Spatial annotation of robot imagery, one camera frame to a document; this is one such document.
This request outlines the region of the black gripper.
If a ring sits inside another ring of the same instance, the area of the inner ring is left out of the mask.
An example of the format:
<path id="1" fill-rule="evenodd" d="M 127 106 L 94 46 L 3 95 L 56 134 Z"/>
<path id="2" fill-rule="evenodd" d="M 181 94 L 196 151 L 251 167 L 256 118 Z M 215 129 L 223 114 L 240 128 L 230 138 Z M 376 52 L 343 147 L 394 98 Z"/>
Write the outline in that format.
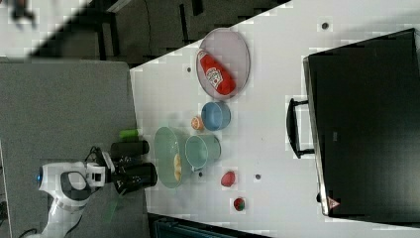
<path id="1" fill-rule="evenodd" d="M 110 182 L 119 194 L 134 192 L 144 186 L 145 167 L 140 158 L 120 157 L 113 160 L 113 165 Z"/>

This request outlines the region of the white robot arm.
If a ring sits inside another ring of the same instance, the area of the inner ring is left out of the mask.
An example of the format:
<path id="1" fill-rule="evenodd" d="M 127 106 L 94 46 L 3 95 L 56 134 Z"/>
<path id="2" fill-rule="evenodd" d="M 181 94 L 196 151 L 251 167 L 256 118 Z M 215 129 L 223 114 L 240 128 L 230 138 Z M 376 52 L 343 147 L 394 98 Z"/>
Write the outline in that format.
<path id="1" fill-rule="evenodd" d="M 64 238 L 81 220 L 90 196 L 112 182 L 120 194 L 140 188 L 148 178 L 117 173 L 107 152 L 97 152 L 92 162 L 50 163 L 40 167 L 39 190 L 52 197 L 48 222 L 41 233 L 19 238 Z"/>

